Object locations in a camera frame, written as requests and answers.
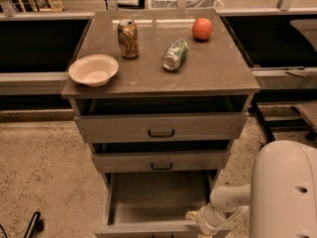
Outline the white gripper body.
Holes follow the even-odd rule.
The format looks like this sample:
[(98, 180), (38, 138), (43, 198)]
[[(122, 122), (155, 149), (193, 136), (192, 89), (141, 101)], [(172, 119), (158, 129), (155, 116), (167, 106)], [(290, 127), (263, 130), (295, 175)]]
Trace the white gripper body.
[(242, 207), (237, 207), (233, 212), (222, 212), (211, 204), (201, 207), (196, 213), (199, 233), (204, 236), (216, 235), (219, 231), (225, 230), (242, 210)]

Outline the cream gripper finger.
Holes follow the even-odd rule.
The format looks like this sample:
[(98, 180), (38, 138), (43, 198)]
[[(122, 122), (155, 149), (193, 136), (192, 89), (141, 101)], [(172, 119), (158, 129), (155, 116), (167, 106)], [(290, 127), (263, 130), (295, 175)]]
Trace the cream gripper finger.
[(186, 214), (185, 214), (185, 218), (187, 220), (193, 220), (195, 221), (197, 219), (197, 212), (196, 211), (188, 211)]

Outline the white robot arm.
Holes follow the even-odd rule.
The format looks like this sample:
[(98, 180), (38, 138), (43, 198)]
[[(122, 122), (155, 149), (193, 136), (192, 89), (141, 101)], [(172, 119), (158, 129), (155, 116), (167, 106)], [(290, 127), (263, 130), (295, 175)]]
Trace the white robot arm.
[(210, 202), (185, 217), (209, 237), (245, 210), (250, 238), (317, 238), (317, 149), (293, 141), (265, 145), (249, 183), (214, 188)]

